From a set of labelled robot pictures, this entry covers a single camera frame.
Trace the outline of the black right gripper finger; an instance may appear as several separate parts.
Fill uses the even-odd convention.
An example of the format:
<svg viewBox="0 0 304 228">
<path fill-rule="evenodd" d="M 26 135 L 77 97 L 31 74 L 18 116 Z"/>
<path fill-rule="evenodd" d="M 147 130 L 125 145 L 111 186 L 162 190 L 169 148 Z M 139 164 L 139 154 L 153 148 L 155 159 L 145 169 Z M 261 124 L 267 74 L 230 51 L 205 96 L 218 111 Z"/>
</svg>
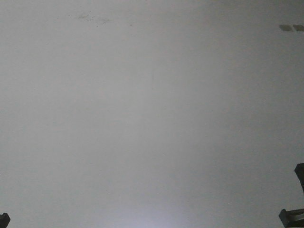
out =
<svg viewBox="0 0 304 228">
<path fill-rule="evenodd" d="M 287 211 L 281 210 L 279 218 L 285 228 L 303 228 L 304 227 L 304 209 Z"/>
<path fill-rule="evenodd" d="M 300 181 L 302 189 L 304 190 L 304 164 L 303 163 L 297 164 L 294 171 Z"/>
</svg>

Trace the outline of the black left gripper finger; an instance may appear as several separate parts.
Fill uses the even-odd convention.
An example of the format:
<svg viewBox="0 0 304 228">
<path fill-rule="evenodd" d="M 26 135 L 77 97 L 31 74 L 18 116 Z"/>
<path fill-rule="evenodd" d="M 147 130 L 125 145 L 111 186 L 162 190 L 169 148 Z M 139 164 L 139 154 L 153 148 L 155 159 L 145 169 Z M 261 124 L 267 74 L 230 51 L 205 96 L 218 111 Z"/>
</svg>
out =
<svg viewBox="0 0 304 228">
<path fill-rule="evenodd" d="M 0 228 L 7 228 L 10 223 L 10 217 L 8 213 L 0 214 Z"/>
</svg>

